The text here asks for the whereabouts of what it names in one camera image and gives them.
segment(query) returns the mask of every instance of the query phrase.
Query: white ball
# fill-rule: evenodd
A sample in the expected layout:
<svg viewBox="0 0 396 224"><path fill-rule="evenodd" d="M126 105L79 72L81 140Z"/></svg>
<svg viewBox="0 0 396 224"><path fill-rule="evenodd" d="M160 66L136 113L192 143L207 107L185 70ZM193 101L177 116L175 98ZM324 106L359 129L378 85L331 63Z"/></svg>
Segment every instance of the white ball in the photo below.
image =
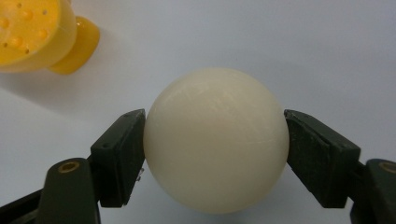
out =
<svg viewBox="0 0 396 224"><path fill-rule="evenodd" d="M144 147L150 171L171 197L222 214L268 193L286 164L289 131L259 81L207 68L178 79L156 99Z"/></svg>

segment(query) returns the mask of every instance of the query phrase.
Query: yellow object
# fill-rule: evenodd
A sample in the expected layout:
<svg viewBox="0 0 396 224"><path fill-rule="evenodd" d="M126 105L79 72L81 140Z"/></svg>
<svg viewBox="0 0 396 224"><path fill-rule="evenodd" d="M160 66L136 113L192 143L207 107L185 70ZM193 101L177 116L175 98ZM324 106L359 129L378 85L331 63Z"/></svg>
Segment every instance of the yellow object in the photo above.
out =
<svg viewBox="0 0 396 224"><path fill-rule="evenodd" d="M0 73L45 67L73 73L89 60L99 37L68 0L0 0Z"/></svg>

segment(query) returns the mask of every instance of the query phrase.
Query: yellow lid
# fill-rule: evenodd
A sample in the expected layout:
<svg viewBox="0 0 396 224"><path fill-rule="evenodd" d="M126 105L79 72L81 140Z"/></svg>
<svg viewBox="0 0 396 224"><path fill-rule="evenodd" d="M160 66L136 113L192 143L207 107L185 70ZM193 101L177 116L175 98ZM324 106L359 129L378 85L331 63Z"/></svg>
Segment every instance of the yellow lid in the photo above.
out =
<svg viewBox="0 0 396 224"><path fill-rule="evenodd" d="M76 18L67 0L0 0L0 72L59 62L73 47Z"/></svg>

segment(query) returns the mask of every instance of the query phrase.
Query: yellow cap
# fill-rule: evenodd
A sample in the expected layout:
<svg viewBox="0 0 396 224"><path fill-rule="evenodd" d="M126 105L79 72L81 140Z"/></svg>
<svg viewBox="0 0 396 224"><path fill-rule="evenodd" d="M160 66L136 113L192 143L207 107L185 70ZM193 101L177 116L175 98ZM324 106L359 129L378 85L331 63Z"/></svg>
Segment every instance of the yellow cap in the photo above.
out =
<svg viewBox="0 0 396 224"><path fill-rule="evenodd" d="M88 28L78 28L68 0L0 0L0 73L55 65L57 69L51 70L60 74L77 70L90 58L99 40L97 27L86 19L79 20L88 23L84 26ZM81 56L65 61L81 42L77 38L88 41L90 47L79 48Z"/></svg>

